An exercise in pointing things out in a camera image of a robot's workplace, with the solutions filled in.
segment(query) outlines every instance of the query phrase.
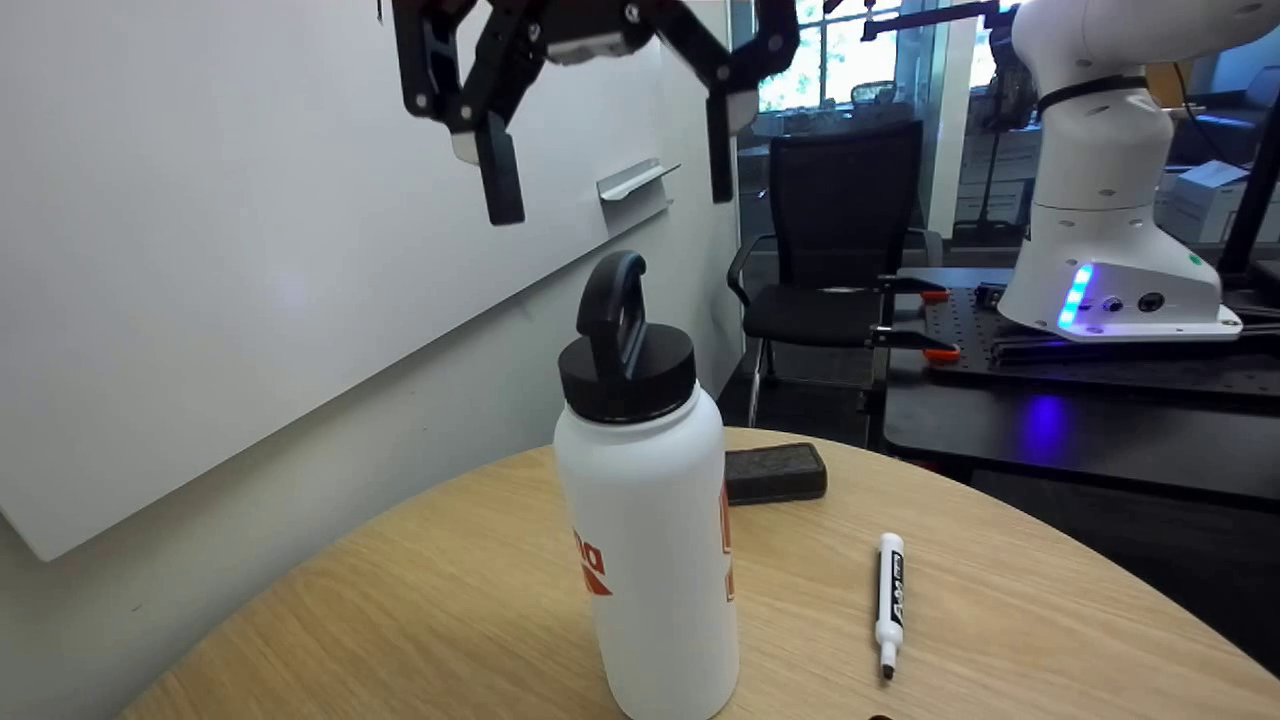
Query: whiteboard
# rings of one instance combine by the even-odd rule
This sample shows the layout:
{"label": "whiteboard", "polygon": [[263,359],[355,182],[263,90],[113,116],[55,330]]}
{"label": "whiteboard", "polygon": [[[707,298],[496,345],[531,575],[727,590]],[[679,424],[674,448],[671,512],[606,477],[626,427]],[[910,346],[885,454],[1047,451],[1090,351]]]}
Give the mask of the whiteboard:
{"label": "whiteboard", "polygon": [[529,223],[489,227],[478,169],[398,113],[387,23],[4,6],[0,512],[40,561],[593,251],[594,179],[666,146],[661,47],[546,63],[513,119]]}

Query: marker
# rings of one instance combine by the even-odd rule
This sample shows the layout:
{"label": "marker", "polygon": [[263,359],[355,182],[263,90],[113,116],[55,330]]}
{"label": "marker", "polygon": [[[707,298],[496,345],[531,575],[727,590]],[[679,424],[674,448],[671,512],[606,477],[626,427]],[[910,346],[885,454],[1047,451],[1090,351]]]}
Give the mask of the marker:
{"label": "marker", "polygon": [[897,672],[897,649],[907,639],[903,631],[903,586],[907,586],[907,554],[903,534],[878,533],[878,565],[877,565],[877,643],[878,643],[878,681],[887,682]]}

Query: black desk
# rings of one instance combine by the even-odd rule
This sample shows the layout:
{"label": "black desk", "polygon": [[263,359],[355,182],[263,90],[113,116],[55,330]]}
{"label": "black desk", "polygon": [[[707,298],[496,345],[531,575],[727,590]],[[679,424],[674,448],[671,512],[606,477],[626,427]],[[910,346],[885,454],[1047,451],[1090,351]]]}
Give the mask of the black desk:
{"label": "black desk", "polygon": [[[1006,272],[903,272],[949,286],[999,285]],[[918,355],[892,351],[887,451],[949,470],[1050,470],[1144,493],[1280,502],[1280,417],[1206,407],[1181,394],[1070,386],[1035,378],[938,385]]]}

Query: water bottle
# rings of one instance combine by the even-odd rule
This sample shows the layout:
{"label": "water bottle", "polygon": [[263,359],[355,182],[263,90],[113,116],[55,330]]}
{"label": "water bottle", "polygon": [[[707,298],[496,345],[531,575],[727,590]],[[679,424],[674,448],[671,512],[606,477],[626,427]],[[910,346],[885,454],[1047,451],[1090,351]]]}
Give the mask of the water bottle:
{"label": "water bottle", "polygon": [[693,341],[645,322],[645,255],[610,251],[558,351],[555,462],[610,700],[633,720],[707,720],[739,672],[722,421]]}

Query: round table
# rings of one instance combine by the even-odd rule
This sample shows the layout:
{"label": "round table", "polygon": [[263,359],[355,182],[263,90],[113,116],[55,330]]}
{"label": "round table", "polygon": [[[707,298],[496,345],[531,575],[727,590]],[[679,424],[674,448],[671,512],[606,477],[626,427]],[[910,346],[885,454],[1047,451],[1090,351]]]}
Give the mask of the round table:
{"label": "round table", "polygon": [[[732,448],[806,436],[727,432]],[[1280,681],[1070,534],[811,438],[828,496],[732,509],[745,672],[722,717],[1280,717]],[[126,717],[619,717],[546,448],[369,520],[162,672]],[[877,534],[907,541],[878,682]]]}

